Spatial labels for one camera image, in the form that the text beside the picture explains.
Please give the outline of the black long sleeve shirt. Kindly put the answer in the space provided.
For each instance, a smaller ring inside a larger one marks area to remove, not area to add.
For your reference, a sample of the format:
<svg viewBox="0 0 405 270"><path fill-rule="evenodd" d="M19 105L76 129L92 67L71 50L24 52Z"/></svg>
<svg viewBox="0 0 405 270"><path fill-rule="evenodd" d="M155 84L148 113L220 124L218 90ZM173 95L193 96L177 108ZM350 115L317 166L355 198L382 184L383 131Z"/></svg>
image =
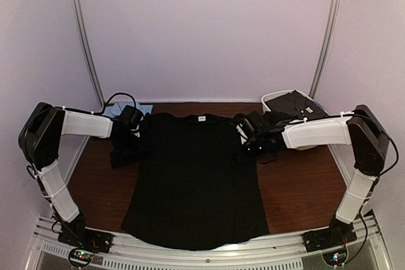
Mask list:
<svg viewBox="0 0 405 270"><path fill-rule="evenodd" d="M146 151L121 229L143 242L212 250L269 234L255 161L237 158L230 118L152 114L141 123Z"/></svg>

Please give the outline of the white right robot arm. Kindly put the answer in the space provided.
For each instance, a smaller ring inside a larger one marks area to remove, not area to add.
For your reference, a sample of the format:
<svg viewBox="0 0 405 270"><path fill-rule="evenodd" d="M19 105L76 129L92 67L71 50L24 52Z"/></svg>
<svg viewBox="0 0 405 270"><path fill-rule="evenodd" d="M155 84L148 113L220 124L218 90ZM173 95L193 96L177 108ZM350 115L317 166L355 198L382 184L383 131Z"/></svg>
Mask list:
<svg viewBox="0 0 405 270"><path fill-rule="evenodd" d="M276 111L239 113L231 123L240 135L241 161L258 159L287 149L319 145L348 145L354 154L354 173L324 239L336 246L349 234L361 206L370 198L377 180L386 172L390 137L371 109L360 104L353 111L326 118L299 119Z"/></svg>

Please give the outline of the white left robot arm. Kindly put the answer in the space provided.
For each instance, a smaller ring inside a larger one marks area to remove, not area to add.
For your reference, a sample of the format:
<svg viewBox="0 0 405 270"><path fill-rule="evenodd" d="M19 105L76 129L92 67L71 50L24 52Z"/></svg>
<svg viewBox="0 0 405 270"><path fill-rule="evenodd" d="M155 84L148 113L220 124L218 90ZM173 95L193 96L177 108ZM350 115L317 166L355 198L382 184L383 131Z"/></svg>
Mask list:
<svg viewBox="0 0 405 270"><path fill-rule="evenodd" d="M59 169L59 145L65 135L108 138L111 167L126 166L144 151L140 123L145 115L133 106L125 106L114 118L40 102L33 110L18 137L18 145L38 180L44 198L59 218L71 223L80 210L73 201Z"/></svg>

